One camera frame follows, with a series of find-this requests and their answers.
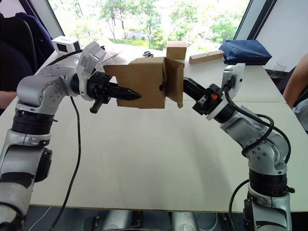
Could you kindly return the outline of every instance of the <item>blue fabric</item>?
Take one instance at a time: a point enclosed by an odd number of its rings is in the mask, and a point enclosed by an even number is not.
[[[15,16],[24,20],[29,25],[35,46],[37,63],[38,66],[42,66],[54,51],[51,42],[52,38],[49,32],[42,26],[37,18],[31,15],[26,13],[17,13]]]
[[[219,49],[224,52],[225,64],[231,65],[265,65],[272,57],[257,40],[224,40]]]

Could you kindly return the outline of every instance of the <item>person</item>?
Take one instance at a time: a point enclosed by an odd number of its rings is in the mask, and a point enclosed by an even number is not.
[[[289,107],[291,107],[303,126],[304,130],[308,133],[308,99],[304,99],[298,103],[294,108],[298,97],[308,86],[308,53],[300,60],[294,72],[292,73],[287,86],[283,92],[283,97]]]
[[[19,81],[33,75],[28,60],[15,47],[0,41],[0,115],[16,97]]]

